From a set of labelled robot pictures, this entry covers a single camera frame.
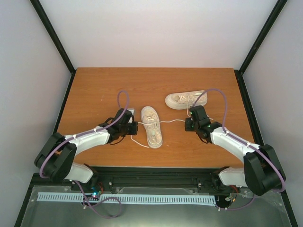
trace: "shoe sole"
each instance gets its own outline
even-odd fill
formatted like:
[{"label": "shoe sole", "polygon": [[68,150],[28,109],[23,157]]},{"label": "shoe sole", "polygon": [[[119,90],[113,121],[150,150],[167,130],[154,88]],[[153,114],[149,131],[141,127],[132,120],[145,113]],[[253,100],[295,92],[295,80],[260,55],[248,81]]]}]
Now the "shoe sole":
[{"label": "shoe sole", "polygon": [[[172,103],[170,100],[169,100],[169,96],[166,96],[165,98],[165,104],[171,108],[171,109],[174,109],[174,110],[186,110],[187,109],[187,103],[186,104],[175,104],[175,103]],[[203,102],[198,102],[197,105],[205,105],[207,103],[207,96],[206,96],[206,100],[203,101]]]},{"label": "shoe sole", "polygon": [[[159,115],[158,115],[157,111],[156,111],[154,108],[152,108],[151,106],[146,106],[146,107],[144,107],[144,108],[141,110],[141,122],[143,122],[143,112],[145,111],[145,109],[150,109],[150,108],[156,113],[157,118],[158,118],[159,121],[160,121],[160,118],[159,118]],[[159,123],[159,129],[160,129],[160,135],[161,135],[161,142],[160,142],[159,144],[152,144],[152,143],[149,142],[149,140],[148,140],[148,135],[147,135],[146,125],[143,125],[143,126],[144,126],[145,131],[146,131],[146,140],[147,140],[148,146],[149,146],[150,148],[153,148],[153,149],[157,149],[157,148],[161,147],[161,146],[162,146],[162,143],[163,143],[163,139],[162,139],[162,133],[161,133],[160,123]]]}]

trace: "wooden tabletop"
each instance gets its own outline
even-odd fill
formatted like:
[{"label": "wooden tabletop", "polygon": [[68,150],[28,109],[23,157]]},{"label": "wooden tabletop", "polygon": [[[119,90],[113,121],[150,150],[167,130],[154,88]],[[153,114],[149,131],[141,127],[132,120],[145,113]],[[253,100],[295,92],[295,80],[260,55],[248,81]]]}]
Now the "wooden tabletop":
[{"label": "wooden tabletop", "polygon": [[[118,111],[117,93],[129,93],[129,108],[140,111],[152,106],[160,120],[187,118],[186,110],[173,110],[165,104],[168,94],[208,88],[221,89],[227,96],[226,127],[253,141],[233,69],[226,68],[78,68],[62,115],[58,132],[73,135],[87,131],[114,117]],[[125,104],[125,95],[121,95]],[[222,122],[224,101],[220,93],[208,93],[207,114]],[[75,162],[92,166],[139,167],[240,167],[235,156],[214,144],[204,144],[194,132],[186,132],[183,122],[162,123],[163,145],[144,148],[127,136],[120,144],[94,147],[77,155]],[[147,145],[146,131],[139,125],[138,142]]]}]

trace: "white sneaker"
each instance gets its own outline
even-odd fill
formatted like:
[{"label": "white sneaker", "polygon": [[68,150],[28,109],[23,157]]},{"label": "white sneaker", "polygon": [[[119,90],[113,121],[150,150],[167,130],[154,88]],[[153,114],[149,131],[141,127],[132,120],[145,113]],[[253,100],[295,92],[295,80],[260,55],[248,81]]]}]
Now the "white sneaker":
[{"label": "white sneaker", "polygon": [[[173,93],[165,98],[165,103],[168,107],[175,110],[185,110],[189,106],[196,101],[200,94],[202,94],[204,90],[201,91],[190,91],[190,92],[182,92],[182,93]],[[205,105],[207,103],[207,94],[205,93],[198,100],[196,105]]]},{"label": "white sneaker", "polygon": [[154,108],[146,106],[141,110],[141,121],[146,130],[147,143],[150,148],[159,148],[162,145],[162,134],[160,130],[160,119]]}]

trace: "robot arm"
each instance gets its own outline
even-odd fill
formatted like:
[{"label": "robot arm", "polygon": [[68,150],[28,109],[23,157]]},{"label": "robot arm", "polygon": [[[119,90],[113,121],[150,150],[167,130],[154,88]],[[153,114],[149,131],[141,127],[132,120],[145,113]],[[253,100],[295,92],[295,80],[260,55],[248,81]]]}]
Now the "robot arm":
[{"label": "robot arm", "polygon": [[210,122],[202,106],[190,108],[191,118],[185,121],[185,131],[194,131],[204,143],[213,143],[235,155],[244,163],[244,169],[230,167],[222,168],[214,174],[217,179],[216,187],[220,185],[237,185],[248,187],[254,194],[263,195],[267,191],[279,188],[281,181],[273,168],[255,151],[259,150],[276,167],[285,180],[285,174],[276,156],[275,150],[270,145],[260,146],[249,143],[241,137],[226,131],[218,122]]},{"label": "robot arm", "polygon": [[53,155],[46,163],[43,169],[44,175],[48,176],[53,182],[62,182],[64,179],[76,180],[87,183],[94,175],[93,171],[86,165],[74,163],[74,157],[81,152],[99,145],[110,144],[126,135],[136,135],[138,131],[138,122],[134,121],[134,110],[126,110],[123,116],[115,124],[107,129],[101,129],[108,126],[108,121],[116,120],[123,112],[120,109],[114,118],[109,118],[105,123],[95,127],[93,133],[82,133],[83,136],[76,135],[62,136],[54,133],[42,148],[35,159],[35,165],[42,167],[46,157],[61,143],[65,142],[58,152]]}]

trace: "white wall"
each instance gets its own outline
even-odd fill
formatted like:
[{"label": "white wall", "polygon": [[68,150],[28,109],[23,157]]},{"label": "white wall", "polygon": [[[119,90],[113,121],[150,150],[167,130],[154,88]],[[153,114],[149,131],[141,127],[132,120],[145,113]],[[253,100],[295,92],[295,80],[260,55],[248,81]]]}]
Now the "white wall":
[{"label": "white wall", "polygon": [[290,0],[244,74],[264,141],[286,174],[286,189],[303,226],[303,1]]},{"label": "white wall", "polygon": [[0,220],[14,226],[69,72],[30,1],[0,1]]},{"label": "white wall", "polygon": [[276,0],[41,0],[75,67],[238,69]]}]

